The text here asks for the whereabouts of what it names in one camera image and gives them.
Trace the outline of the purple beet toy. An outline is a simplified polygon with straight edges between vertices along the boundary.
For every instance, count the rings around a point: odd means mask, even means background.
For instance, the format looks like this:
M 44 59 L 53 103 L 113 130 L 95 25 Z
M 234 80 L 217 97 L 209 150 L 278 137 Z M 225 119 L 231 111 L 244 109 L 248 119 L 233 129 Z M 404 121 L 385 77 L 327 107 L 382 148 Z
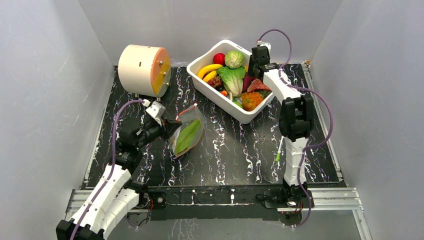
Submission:
M 255 77 L 252 76 L 248 76 L 246 75 L 243 78 L 243 88 L 242 88 L 242 92 L 245 93 L 248 91 L 248 88 L 250 87 L 250 85 L 252 84 L 252 82 L 255 80 Z

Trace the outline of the clear zip bag orange zipper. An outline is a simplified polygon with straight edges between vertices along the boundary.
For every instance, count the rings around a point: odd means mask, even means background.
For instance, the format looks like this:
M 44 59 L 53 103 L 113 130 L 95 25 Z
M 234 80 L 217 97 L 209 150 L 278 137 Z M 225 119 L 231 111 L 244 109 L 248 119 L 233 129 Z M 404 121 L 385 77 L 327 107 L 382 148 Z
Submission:
M 180 112 L 176 121 L 181 126 L 169 139 L 169 149 L 174 157 L 180 157 L 194 148 L 200 141 L 206 119 L 197 103 Z

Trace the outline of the green leaf toy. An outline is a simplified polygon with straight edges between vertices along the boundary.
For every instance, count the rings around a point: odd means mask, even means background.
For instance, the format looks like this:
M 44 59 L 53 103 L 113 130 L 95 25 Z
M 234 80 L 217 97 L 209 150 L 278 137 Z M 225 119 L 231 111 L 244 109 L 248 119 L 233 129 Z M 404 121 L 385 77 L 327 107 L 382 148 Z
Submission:
M 175 150 L 178 155 L 190 150 L 197 143 L 202 132 L 201 127 L 201 121 L 195 119 L 180 131 L 175 145 Z

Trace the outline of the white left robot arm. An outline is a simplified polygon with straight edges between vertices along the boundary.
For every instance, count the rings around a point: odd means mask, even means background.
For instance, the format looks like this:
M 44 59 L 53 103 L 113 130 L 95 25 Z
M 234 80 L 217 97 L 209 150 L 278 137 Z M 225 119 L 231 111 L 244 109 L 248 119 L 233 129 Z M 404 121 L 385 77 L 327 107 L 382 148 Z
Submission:
M 144 208 L 150 200 L 147 186 L 132 179 L 141 161 L 141 150 L 154 140 L 168 140 L 181 127 L 177 120 L 148 117 L 144 124 L 122 122 L 118 151 L 98 184 L 70 220 L 56 227 L 59 240 L 106 240 L 118 223 L 134 207 Z

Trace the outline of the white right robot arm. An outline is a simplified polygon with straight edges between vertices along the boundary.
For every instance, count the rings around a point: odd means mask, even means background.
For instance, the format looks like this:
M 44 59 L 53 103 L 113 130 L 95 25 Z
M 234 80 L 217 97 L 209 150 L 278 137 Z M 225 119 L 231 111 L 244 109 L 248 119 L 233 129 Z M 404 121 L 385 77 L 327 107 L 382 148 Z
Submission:
M 258 45 L 251 50 L 248 76 L 261 80 L 281 104 L 278 127 L 285 144 L 285 171 L 282 186 L 256 196 L 267 208 L 295 207 L 307 198 L 305 148 L 314 127 L 314 101 L 303 95 L 277 63 L 271 62 L 269 49 Z

